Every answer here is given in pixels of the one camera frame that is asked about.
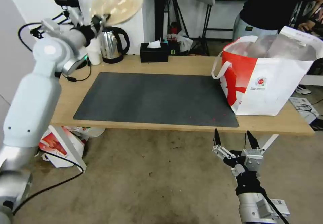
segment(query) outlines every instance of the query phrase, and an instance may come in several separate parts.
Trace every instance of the concrete floor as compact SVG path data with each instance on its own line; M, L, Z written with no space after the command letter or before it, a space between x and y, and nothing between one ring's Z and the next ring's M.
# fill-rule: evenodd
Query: concrete floor
M323 98L309 87L307 98ZM315 108L322 114L323 103ZM230 168L211 151L212 133L107 129L88 143L84 175L26 204L15 222L79 224L240 223ZM261 184L269 197L286 201L290 222L321 223L323 132L279 136L265 153ZM228 149L241 150L243 134L221 134ZM38 157L32 193L78 173L55 169Z

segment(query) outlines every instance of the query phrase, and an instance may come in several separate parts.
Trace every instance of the bag handle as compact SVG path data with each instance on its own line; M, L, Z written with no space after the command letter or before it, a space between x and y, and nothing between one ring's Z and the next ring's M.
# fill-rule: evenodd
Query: bag handle
M229 61L226 61L226 62L223 64L223 66L222 66L221 70L219 71L218 75L217 75L217 76L215 76L215 75L214 75L215 67L216 67L217 63L219 63L219 61L220 61L220 56L221 56L221 55L222 55L222 51L219 53L219 55L216 57L216 59L215 59L215 61L214 61L214 63L213 63L212 72L211 72L211 75L212 75L213 79L220 79L221 77L223 77L223 75L225 74L226 70L227 70L229 67L232 67L232 63L231 63L231 62L229 62Z

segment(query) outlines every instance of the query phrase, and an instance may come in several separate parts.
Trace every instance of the sneaker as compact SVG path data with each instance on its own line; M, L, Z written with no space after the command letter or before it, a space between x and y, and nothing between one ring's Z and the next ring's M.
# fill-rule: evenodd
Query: sneaker
M303 94L303 95L308 95L308 94L310 94L310 93L311 93L311 91L310 91L309 89L307 89L307 88L305 87L305 85L303 85L303 84L298 85L295 91L296 91L297 93L299 93L299 94Z

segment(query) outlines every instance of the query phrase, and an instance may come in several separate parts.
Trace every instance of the gray pants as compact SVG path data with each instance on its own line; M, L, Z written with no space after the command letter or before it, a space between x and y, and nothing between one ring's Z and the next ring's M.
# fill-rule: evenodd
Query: gray pants
M247 35L274 35L277 34L277 30L264 30L259 29L256 27L253 27L252 25L247 24L244 22L239 14L236 17L235 24L233 26L233 40L238 39L241 36L247 36Z

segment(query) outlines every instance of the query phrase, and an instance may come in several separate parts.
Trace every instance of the black shirt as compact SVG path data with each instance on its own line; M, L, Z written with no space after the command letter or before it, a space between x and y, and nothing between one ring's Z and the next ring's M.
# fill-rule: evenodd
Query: black shirt
M280 30L288 25L296 0L248 0L240 18L246 23L265 30Z

